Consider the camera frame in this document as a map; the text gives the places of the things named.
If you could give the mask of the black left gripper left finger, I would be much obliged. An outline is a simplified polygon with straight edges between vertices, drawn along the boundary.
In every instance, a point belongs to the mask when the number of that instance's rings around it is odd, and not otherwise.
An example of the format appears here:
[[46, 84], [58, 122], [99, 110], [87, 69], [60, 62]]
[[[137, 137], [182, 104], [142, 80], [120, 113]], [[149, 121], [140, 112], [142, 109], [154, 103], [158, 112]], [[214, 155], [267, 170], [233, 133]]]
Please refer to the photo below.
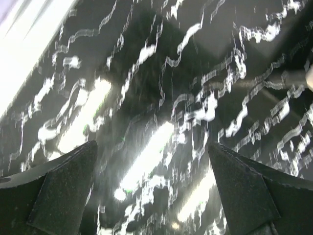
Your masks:
[[30, 170], [0, 180], [2, 235], [76, 235], [97, 162], [89, 141]]

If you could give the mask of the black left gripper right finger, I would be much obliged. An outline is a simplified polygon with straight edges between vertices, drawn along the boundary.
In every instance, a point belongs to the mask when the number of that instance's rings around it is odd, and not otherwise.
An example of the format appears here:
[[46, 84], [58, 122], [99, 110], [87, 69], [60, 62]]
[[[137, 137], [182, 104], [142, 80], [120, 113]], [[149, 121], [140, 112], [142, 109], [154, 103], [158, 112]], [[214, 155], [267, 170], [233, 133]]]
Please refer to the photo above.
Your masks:
[[212, 142], [208, 153], [232, 235], [311, 235], [313, 183]]

